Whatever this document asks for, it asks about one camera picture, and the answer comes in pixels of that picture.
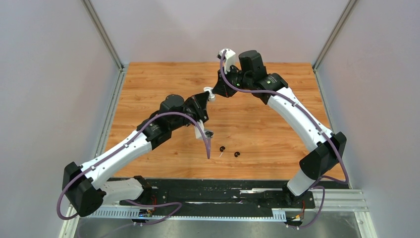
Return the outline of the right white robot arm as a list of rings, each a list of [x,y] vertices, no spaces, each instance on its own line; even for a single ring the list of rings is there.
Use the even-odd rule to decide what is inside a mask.
[[[297,206],[302,202],[303,194],[326,177],[326,172],[337,164],[344,166],[342,157],[346,136],[333,132],[317,120],[282,76],[267,72],[262,56],[256,50],[237,55],[225,48],[217,57],[220,60],[218,79],[212,93],[230,98],[242,92],[259,98],[285,119],[309,151],[299,161],[299,170],[287,182],[283,192],[284,203],[289,207]]]

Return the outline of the white earbud charging case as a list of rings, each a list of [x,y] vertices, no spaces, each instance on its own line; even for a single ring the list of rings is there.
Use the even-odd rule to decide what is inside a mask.
[[[210,102],[214,102],[215,101],[215,94],[212,92],[213,88],[212,87],[204,87],[203,91],[204,92],[208,92],[208,101]]]

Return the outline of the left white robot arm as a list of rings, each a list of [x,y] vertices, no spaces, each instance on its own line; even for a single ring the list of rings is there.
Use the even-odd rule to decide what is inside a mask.
[[[64,168],[62,191],[59,195],[56,212],[63,220],[61,202],[64,197],[80,217],[93,214],[103,204],[120,200],[135,200],[140,205],[148,204],[152,192],[139,179],[110,181],[109,179],[134,159],[148,154],[172,137],[173,131],[183,126],[194,126],[195,137],[204,142],[206,156],[210,157],[213,132],[204,128],[209,120],[207,104],[215,95],[211,90],[193,95],[187,99],[168,95],[159,109],[139,124],[125,139],[103,154],[77,165],[71,162]]]

